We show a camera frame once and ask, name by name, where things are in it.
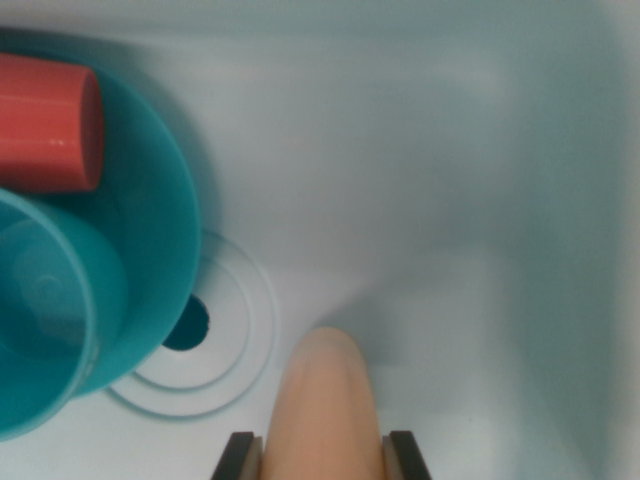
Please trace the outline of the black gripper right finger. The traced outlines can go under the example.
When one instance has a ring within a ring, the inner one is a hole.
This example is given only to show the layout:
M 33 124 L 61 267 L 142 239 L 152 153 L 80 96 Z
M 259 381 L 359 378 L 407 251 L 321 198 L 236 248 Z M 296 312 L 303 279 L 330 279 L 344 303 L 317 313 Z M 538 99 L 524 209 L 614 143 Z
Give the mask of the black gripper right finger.
M 396 430 L 382 437 L 387 480 L 432 480 L 412 431 Z

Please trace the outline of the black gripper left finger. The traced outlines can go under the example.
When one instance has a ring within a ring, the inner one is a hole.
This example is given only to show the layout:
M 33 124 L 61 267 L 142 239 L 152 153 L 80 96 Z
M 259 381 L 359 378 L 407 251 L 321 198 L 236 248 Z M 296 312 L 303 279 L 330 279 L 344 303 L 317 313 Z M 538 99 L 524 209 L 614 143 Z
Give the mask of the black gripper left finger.
M 211 476 L 212 480 L 258 480 L 263 438 L 253 432 L 233 432 Z

